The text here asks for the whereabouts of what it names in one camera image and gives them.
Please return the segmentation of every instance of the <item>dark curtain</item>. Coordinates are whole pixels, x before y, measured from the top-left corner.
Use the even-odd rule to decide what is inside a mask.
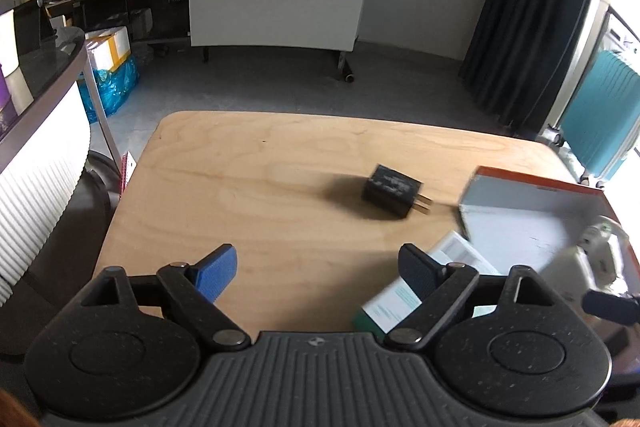
[[[460,77],[516,134],[537,134],[569,67],[590,0],[486,0]]]

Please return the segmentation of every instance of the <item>metal pivot screw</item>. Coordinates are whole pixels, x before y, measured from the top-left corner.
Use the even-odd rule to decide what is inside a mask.
[[[245,335],[238,330],[220,330],[213,335],[213,341],[220,346],[239,346],[245,340]]]
[[[398,328],[396,330],[389,331],[389,338],[396,344],[411,346],[412,344],[420,342],[422,334],[420,331],[412,328]]]

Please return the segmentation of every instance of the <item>cardboard box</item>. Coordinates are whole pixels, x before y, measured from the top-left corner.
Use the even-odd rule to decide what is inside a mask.
[[[154,27],[150,8],[131,10],[129,17],[129,33],[134,40],[145,39]]]
[[[52,17],[51,19],[49,19],[49,22],[51,23],[51,27],[54,30],[57,30],[59,28],[71,26],[71,24],[69,23],[70,20],[71,19],[67,19],[65,15],[59,15],[58,17]]]
[[[479,167],[469,181],[460,214],[466,237],[502,275],[514,264],[540,271],[556,253],[575,245],[598,216],[620,222],[599,188],[490,167]],[[640,293],[636,253],[630,245],[622,253],[629,292]],[[640,367],[640,327],[591,316],[587,323],[610,349],[618,344],[612,353],[614,373]]]
[[[108,30],[88,32],[86,48],[94,70],[113,73],[131,54],[127,28],[118,26]]]

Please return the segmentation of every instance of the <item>white box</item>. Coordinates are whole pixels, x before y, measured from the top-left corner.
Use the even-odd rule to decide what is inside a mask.
[[[457,232],[449,232],[433,247],[428,255],[438,263],[446,265],[452,261],[473,266],[483,275],[497,275],[497,270],[480,255],[471,244]],[[372,331],[378,337],[388,333],[422,304],[411,287],[398,278],[382,292],[362,306],[354,318],[357,329]],[[477,306],[474,317],[486,315],[495,306]]]
[[[88,32],[86,49],[94,70],[113,73],[131,54],[127,28],[118,26],[108,30]]]

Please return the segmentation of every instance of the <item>blue gripper pad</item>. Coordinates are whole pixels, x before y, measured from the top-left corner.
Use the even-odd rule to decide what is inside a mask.
[[[207,301],[213,302],[233,280],[238,271],[238,256],[231,245],[222,245],[193,266],[193,285]]]

